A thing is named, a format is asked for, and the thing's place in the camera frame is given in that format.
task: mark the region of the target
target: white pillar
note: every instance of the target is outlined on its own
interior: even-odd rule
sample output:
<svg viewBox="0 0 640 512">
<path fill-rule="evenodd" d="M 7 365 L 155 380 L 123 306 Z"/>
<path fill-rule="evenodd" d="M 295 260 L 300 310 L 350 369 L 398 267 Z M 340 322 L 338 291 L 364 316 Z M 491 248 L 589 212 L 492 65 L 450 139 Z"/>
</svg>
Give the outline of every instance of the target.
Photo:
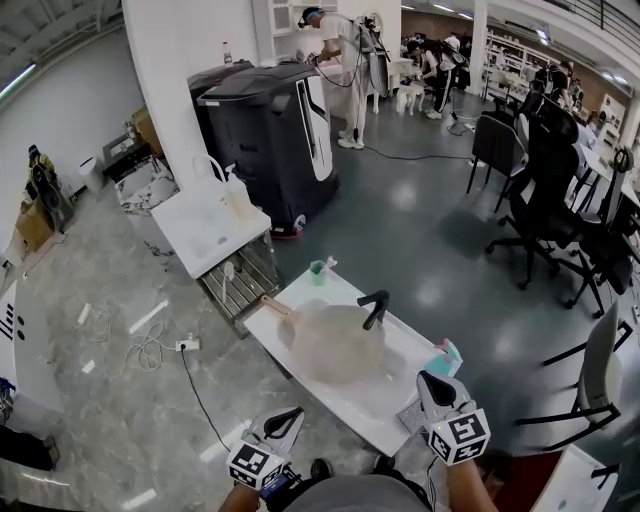
<svg viewBox="0 0 640 512">
<path fill-rule="evenodd" d="M 176 33 L 173 0 L 124 0 L 127 35 L 142 94 L 181 189 L 198 181 L 193 157 L 207 153 Z M 198 161 L 200 172 L 211 167 Z"/>
<path fill-rule="evenodd" d="M 482 93 L 482 71 L 484 68 L 484 52 L 487 45 L 487 0 L 475 0 L 473 13 L 473 42 L 471 47 L 471 74 L 472 94 Z"/>
<path fill-rule="evenodd" d="M 624 128 L 622 129 L 622 135 L 620 136 L 620 145 L 633 147 L 633 143 L 638 135 L 638 128 L 640 127 L 640 98 L 634 97 L 631 100 L 631 104 L 627 109 L 627 113 L 624 120 Z"/>
</svg>

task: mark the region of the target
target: gray floor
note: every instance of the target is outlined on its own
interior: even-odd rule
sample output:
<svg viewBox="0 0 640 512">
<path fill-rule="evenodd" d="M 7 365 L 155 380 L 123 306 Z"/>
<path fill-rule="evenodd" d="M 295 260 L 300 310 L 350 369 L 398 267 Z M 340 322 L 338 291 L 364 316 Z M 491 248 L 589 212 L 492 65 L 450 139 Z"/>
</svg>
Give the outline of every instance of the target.
<svg viewBox="0 0 640 512">
<path fill-rule="evenodd" d="M 482 109 L 475 98 L 456 106 L 468 116 Z M 449 134 L 450 118 L 401 118 L 390 102 L 381 107 L 378 117 L 369 113 L 367 145 L 402 156 L 470 155 L 473 136 Z M 391 311 L 421 334 L 456 343 L 465 359 L 459 376 L 487 412 L 494 448 L 532 453 L 584 428 L 585 420 L 512 426 L 518 417 L 570 410 L 574 394 L 562 388 L 577 380 L 580 357 L 545 370 L 537 363 L 586 340 L 594 301 L 587 292 L 578 307 L 566 311 L 559 300 L 572 294 L 576 280 L 563 272 L 551 281 L 540 262 L 529 290 L 521 292 L 515 283 L 524 276 L 524 254 L 501 248 L 484 254 L 490 240 L 511 233 L 497 226 L 492 213 L 502 178 L 494 175 L 483 187 L 481 171 L 465 195 L 471 170 L 466 160 L 388 160 L 370 150 L 338 147 L 334 158 L 342 179 L 339 196 L 308 224 L 303 238 L 276 244 L 286 277 L 294 279 L 310 261 L 331 254 L 339 261 L 336 271 L 356 287 L 389 290 Z M 508 204 L 502 208 L 506 212 Z M 161 321 L 167 344 L 189 332 L 203 338 L 203 351 L 188 354 L 188 364 L 227 441 L 256 414 L 299 404 L 307 410 L 292 453 L 300 471 L 316 456 L 330 458 L 340 473 L 371 465 L 374 454 L 364 443 L 286 381 L 254 339 L 238 340 L 186 274 L 163 271 L 135 236 L 112 190 L 99 200 L 83 199 L 67 239 L 29 274 L 27 285 L 48 308 L 53 363 L 66 407 L 59 435 L 63 459 L 51 475 L 0 464 L 0 494 L 100 511 L 118 510 L 153 489 L 157 497 L 137 510 L 217 510 L 231 485 L 224 452 L 198 409 L 179 356 L 165 352 L 163 366 L 153 373 L 129 368 L 119 379 L 105 376 L 119 371 L 131 343 L 130 326 L 164 300 L 169 307 L 134 334 Z M 608 305 L 608 291 L 602 290 Z M 111 342 L 91 341 L 89 325 L 73 331 L 85 302 L 113 313 Z M 633 325 L 631 304 L 629 293 L 621 311 Z M 607 464 L 638 453 L 635 334 L 620 355 L 623 416 L 580 443 Z M 82 373 L 91 360 L 96 368 Z M 430 459 L 414 440 L 399 453 L 399 466 L 424 484 Z M 441 471 L 436 479 L 441 487 Z M 623 493 L 635 489 L 633 483 L 621 484 Z M 447 501 L 444 491 L 438 498 Z"/>
</svg>

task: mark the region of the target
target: person wearing vr headset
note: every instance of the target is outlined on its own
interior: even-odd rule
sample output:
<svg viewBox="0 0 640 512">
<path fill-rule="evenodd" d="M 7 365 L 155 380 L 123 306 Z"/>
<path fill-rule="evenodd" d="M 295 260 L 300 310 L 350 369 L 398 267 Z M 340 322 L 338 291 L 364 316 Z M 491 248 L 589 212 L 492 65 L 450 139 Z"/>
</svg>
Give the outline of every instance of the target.
<svg viewBox="0 0 640 512">
<path fill-rule="evenodd" d="M 343 148 L 364 148 L 364 127 L 369 92 L 369 61 L 363 55 L 358 27 L 353 20 L 338 13 L 326 13 L 319 7 L 309 7 L 302 13 L 299 25 L 320 30 L 324 48 L 317 64 L 339 57 L 342 64 L 342 86 L 349 88 L 347 128 L 339 133 Z"/>
</svg>

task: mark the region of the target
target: black office chair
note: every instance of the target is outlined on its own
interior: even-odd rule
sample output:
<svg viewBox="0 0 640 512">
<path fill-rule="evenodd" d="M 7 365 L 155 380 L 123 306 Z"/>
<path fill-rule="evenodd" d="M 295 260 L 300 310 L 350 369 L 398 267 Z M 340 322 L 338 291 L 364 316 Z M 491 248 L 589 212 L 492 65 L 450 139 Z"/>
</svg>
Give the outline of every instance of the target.
<svg viewBox="0 0 640 512">
<path fill-rule="evenodd" d="M 529 124 L 529 161 L 510 191 L 511 213 L 500 219 L 509 223 L 519 238 L 504 238 L 491 242 L 485 252 L 491 254 L 496 245 L 521 246 L 527 251 L 527 279 L 518 284 L 525 290 L 531 282 L 533 262 L 538 253 L 559 271 L 541 241 L 553 241 L 565 248 L 576 236 L 575 214 L 567 208 L 564 198 L 579 164 L 572 144 L 578 138 L 578 127 L 570 114 L 550 101 L 544 101 Z M 535 187 L 529 200 L 528 187 Z"/>
<path fill-rule="evenodd" d="M 533 114 L 536 114 L 540 107 L 542 106 L 542 102 L 544 101 L 544 84 L 541 80 L 532 80 L 529 83 L 529 92 L 527 93 L 527 97 L 524 99 L 524 102 L 520 106 L 516 118 L 520 114 L 524 114 L 527 119 L 529 119 Z"/>
<path fill-rule="evenodd" d="M 544 83 L 541 80 L 533 80 L 529 83 L 529 92 L 522 102 L 522 105 L 520 105 L 519 108 L 513 108 L 513 103 L 511 104 L 511 109 L 515 115 L 507 111 L 507 108 L 509 108 L 507 99 L 501 98 L 494 98 L 493 102 L 496 104 L 494 112 L 483 112 L 482 114 L 493 117 L 494 119 L 497 119 L 511 127 L 515 127 L 520 114 L 524 114 L 524 116 L 529 119 L 533 114 L 538 112 L 543 101 Z"/>
<path fill-rule="evenodd" d="M 579 256 L 581 265 L 564 259 L 557 260 L 560 265 L 583 278 L 576 296 L 565 302 L 567 309 L 577 304 L 589 286 L 598 303 L 594 317 L 600 318 L 604 315 L 604 306 L 596 286 L 596 276 L 600 276 L 598 284 L 608 282 L 618 295 L 622 295 L 627 291 L 633 275 L 631 258 L 640 263 L 640 254 L 629 238 L 640 228 L 640 221 L 634 214 L 635 205 L 621 194 L 625 173 L 633 168 L 633 164 L 631 150 L 625 148 L 618 151 L 614 161 L 614 180 L 598 214 L 580 214 L 580 248 L 571 255 Z"/>
<path fill-rule="evenodd" d="M 513 128 L 495 118 L 483 115 L 480 116 L 476 124 L 472 153 L 476 159 L 473 162 L 473 169 L 471 169 L 467 194 L 471 190 L 479 160 L 489 166 L 484 182 L 485 185 L 489 183 L 491 169 L 494 168 L 507 178 L 502 188 L 500 198 L 496 203 L 495 213 L 507 195 L 509 184 L 525 168 L 525 165 L 522 163 L 525 156 L 524 147 Z"/>
</svg>

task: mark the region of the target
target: trash bin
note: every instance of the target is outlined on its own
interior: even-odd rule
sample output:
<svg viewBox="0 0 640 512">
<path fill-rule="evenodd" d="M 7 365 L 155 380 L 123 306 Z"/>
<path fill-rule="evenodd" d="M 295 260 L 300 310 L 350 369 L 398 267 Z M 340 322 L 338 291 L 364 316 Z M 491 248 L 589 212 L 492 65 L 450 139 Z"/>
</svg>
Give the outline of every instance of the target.
<svg viewBox="0 0 640 512">
<path fill-rule="evenodd" d="M 104 177 L 102 175 L 100 161 L 95 156 L 82 162 L 80 167 L 78 167 L 78 174 L 82 176 L 84 184 L 91 192 L 94 194 L 100 193 L 104 185 Z"/>
</svg>

